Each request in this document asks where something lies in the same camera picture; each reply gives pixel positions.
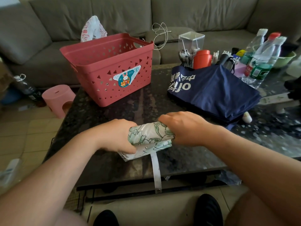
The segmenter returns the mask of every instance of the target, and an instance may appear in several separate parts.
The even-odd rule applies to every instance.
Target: orange container
[[[134,43],[143,47],[136,48]],[[153,42],[120,33],[65,46],[60,51],[75,70],[81,86],[100,107],[151,83]],[[132,78],[130,69],[135,72]],[[121,82],[114,78],[116,75],[122,75]]]
[[[211,65],[212,55],[209,50],[198,51],[193,58],[193,69],[200,69]]]

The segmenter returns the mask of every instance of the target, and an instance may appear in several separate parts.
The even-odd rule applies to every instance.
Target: cartoon sticker
[[[141,65],[136,66],[125,72],[122,72],[121,74],[115,75],[113,77],[113,79],[118,81],[118,85],[120,87],[127,87],[128,85],[130,85],[133,82],[133,80],[136,77],[136,75],[138,74],[140,68],[141,68]]]

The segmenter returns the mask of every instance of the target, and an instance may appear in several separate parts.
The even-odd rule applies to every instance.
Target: clear plastic box
[[[205,35],[197,32],[187,32],[179,35],[178,48],[182,57],[189,57],[187,66],[192,68],[192,61],[197,51],[203,49]]]

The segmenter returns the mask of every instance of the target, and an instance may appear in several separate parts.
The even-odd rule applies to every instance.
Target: sofa
[[[0,9],[0,56],[15,75],[38,88],[79,82],[59,49],[79,43],[86,21],[97,15],[108,35],[127,32],[153,41],[153,23],[164,22],[168,42],[153,51],[153,65],[179,63],[178,36],[205,35],[211,53],[245,48],[258,29],[301,38],[301,0],[30,0]],[[155,45],[164,43],[160,35]]]

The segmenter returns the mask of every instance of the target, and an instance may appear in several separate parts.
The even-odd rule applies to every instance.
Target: coffee table
[[[125,98],[101,108],[81,88],[64,119],[45,160],[61,149],[72,137],[93,126],[112,119],[127,119],[138,125],[154,122],[161,114],[184,111],[167,96],[171,65],[154,66],[151,84]],[[286,92],[284,80],[289,77],[284,70],[273,71],[261,85],[263,96]],[[301,158],[300,107],[286,109],[276,114],[273,106],[256,106],[249,111],[251,124],[244,122],[231,131],[262,146],[286,156]],[[162,177],[218,171],[227,166],[205,147],[173,145],[157,152]],[[132,184],[153,178],[151,157],[144,156],[124,162],[116,152],[97,151],[78,179],[78,190],[95,189],[104,184]]]

